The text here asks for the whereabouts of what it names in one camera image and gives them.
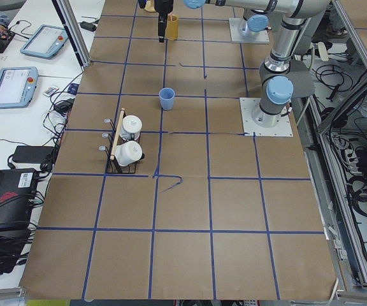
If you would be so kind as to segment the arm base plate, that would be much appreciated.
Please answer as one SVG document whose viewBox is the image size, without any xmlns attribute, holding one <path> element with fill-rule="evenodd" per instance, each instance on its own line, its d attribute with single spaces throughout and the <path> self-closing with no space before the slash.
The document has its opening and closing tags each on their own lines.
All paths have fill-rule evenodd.
<svg viewBox="0 0 367 306">
<path fill-rule="evenodd" d="M 293 137 L 291 123 L 284 106 L 277 115 L 260 109 L 260 98 L 240 98 L 243 133 L 246 136 Z"/>
<path fill-rule="evenodd" d="M 254 15 L 247 20 L 230 18 L 231 41 L 233 43 L 268 44 L 270 42 L 266 30 L 268 23 L 266 15 Z"/>
</svg>

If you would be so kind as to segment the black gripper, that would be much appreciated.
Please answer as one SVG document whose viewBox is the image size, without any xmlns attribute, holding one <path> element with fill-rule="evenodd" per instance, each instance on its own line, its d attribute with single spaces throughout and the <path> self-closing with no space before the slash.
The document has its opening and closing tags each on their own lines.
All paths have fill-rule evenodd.
<svg viewBox="0 0 367 306">
<path fill-rule="evenodd" d="M 162 13 L 171 13 L 173 11 L 173 0 L 155 0 L 154 8 L 158 16 L 158 39 L 159 43 L 164 43 L 166 32 L 166 15 Z"/>
</svg>

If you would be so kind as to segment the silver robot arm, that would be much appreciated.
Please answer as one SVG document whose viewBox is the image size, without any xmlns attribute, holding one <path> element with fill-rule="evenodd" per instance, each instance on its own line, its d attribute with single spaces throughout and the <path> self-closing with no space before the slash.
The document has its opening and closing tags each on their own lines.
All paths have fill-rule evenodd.
<svg viewBox="0 0 367 306">
<path fill-rule="evenodd" d="M 157 32 L 159 42 L 164 43 L 165 39 L 172 40 L 177 35 L 177 21 L 173 21 L 174 1 L 150 1 L 153 9 L 159 14 L 157 22 Z M 251 14 L 248 10 L 244 11 L 242 18 L 230 18 L 229 30 L 233 43 L 257 43 L 268 44 L 268 17 L 266 11 L 263 13 Z"/>
<path fill-rule="evenodd" d="M 232 6 L 283 14 L 277 40 L 270 55 L 260 67 L 260 77 L 269 74 L 269 80 L 262 81 L 262 97 L 259 105 L 252 111 L 253 121 L 264 127 L 272 128 L 278 124 L 283 107 L 288 103 L 296 88 L 286 77 L 290 61 L 298 40 L 303 34 L 303 27 L 310 17 L 324 11 L 327 1 L 185 1 L 191 9 L 197 9 L 206 3 L 215 6 Z"/>
</svg>

